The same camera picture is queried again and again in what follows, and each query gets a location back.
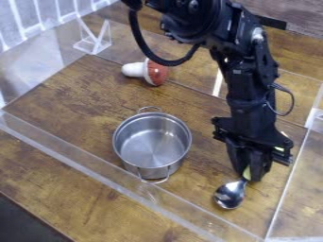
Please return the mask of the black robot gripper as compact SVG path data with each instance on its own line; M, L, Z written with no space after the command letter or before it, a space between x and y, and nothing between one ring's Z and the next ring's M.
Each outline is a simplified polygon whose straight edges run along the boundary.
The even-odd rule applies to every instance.
M225 144L234 172L241 175L249 166L250 180L258 182L276 162L289 166L292 162L290 139L274 127L276 115L266 103L229 101L230 116L213 117L213 138ZM284 152L265 152L281 147Z

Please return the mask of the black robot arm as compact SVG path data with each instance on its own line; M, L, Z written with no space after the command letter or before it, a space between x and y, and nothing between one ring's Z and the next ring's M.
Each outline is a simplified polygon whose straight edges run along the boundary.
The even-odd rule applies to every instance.
M209 50L226 83L228 117L214 117L214 138L226 146L237 173L248 171L257 182L270 164L290 163L292 141L276 130L274 83L278 63L269 54L265 31L258 18L229 0L121 0L134 41L145 56L164 66L188 61L196 50ZM177 60L157 57L141 35L137 12L142 7L158 11L165 36L192 46Z

